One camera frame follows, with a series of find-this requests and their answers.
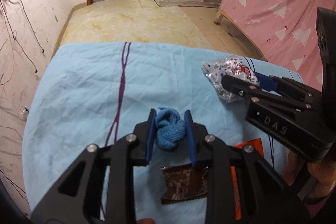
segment blue knotted cloth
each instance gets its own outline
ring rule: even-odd
[[[186,124],[175,109],[160,107],[160,110],[155,118],[156,144],[162,150],[173,151],[186,135]]]

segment yellow marble floor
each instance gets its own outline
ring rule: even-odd
[[[76,10],[61,45],[162,42],[254,56],[239,39],[229,36],[226,19],[221,25],[213,23],[216,11],[200,7],[159,7],[154,0],[106,0]]]

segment light blue bedsheet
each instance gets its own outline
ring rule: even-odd
[[[103,146],[115,117],[124,43],[75,43],[62,46],[36,91],[22,146],[25,187],[31,209],[90,143]],[[191,110],[194,122],[229,145],[262,137],[265,158],[270,146],[265,133],[244,120],[244,102],[223,104],[202,74],[202,62],[230,54],[162,43],[132,43],[126,68],[126,89],[118,138],[146,121],[151,108]],[[265,75],[300,81],[296,72],[243,58]],[[282,174],[287,150],[274,142],[276,170]],[[204,223],[206,199],[161,205],[165,182],[160,167],[190,162],[186,144],[173,153],[154,147],[146,168],[134,168],[137,218],[161,223]]]

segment brown snack package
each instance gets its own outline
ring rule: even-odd
[[[192,167],[191,164],[161,168],[167,190],[161,203],[173,204],[205,198],[208,193],[209,168]]]

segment clear plastic bag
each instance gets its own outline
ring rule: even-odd
[[[259,81],[254,72],[249,67],[245,66],[241,58],[238,56],[229,56],[227,58],[218,59],[212,62],[204,62],[202,66],[204,75],[213,83],[218,96],[227,103],[242,100],[238,95],[235,95],[225,90],[221,84],[222,77],[227,74],[259,85]]]

